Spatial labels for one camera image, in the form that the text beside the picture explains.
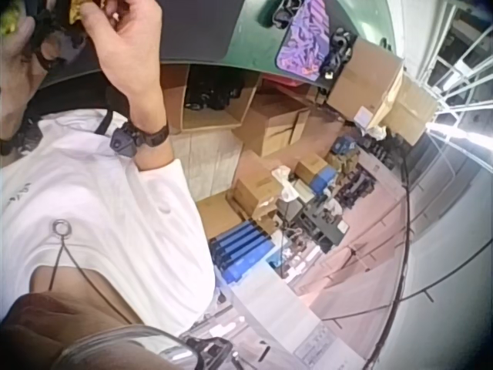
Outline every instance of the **label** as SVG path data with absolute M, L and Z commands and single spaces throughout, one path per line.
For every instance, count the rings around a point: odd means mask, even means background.
M 373 119 L 373 113 L 361 106 L 357 111 L 356 116 L 354 116 L 354 122 L 357 123 L 361 128 L 366 129 Z
M 294 351 L 294 355 L 312 369 L 335 340 L 335 335 L 321 322 Z

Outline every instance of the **white paper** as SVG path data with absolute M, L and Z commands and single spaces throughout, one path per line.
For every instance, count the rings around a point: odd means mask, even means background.
M 347 229 L 349 229 L 349 225 L 346 224 L 343 220 L 337 225 L 337 228 L 340 230 L 342 234 L 345 234 Z
M 373 113 L 366 109 L 364 106 L 361 106 L 357 111 L 356 116 L 354 116 L 354 122 L 357 123 L 360 127 L 366 129 L 373 119 Z

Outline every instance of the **purple bag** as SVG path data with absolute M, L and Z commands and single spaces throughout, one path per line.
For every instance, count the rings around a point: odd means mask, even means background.
M 277 55 L 277 67 L 316 81 L 329 51 L 329 17 L 324 0 L 305 0 L 287 31 Z

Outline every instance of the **equipment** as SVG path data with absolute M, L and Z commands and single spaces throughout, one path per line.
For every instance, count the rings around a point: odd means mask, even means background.
M 159 146 L 166 141 L 168 135 L 169 127 L 167 124 L 157 133 L 151 134 L 145 133 L 135 127 L 131 121 L 127 121 L 121 128 L 115 129 L 109 146 L 120 156 L 133 158 L 137 154 L 139 146 L 143 144 L 152 148 Z
M 70 22 L 72 3 L 68 0 L 57 1 L 54 9 L 46 8 L 44 0 L 24 0 L 27 16 L 34 18 L 36 26 L 24 51 L 27 57 L 32 54 L 38 57 L 39 63 L 46 70 L 62 67 L 72 62 L 86 44 L 86 33 L 80 22 Z M 47 60 L 42 52 L 42 43 L 50 36 L 58 39 L 60 56 L 54 60 Z

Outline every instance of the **yellow object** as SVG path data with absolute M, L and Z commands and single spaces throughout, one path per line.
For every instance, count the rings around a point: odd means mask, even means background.
M 96 4 L 99 3 L 99 7 L 103 9 L 105 7 L 106 0 L 101 0 L 100 2 L 96 0 L 72 0 L 70 4 L 70 14 L 69 23 L 73 25 L 75 22 L 80 21 L 80 6 L 85 2 L 94 1 Z
M 0 16 L 0 35 L 9 35 L 17 31 L 18 20 L 21 15 L 19 1 L 12 2 Z

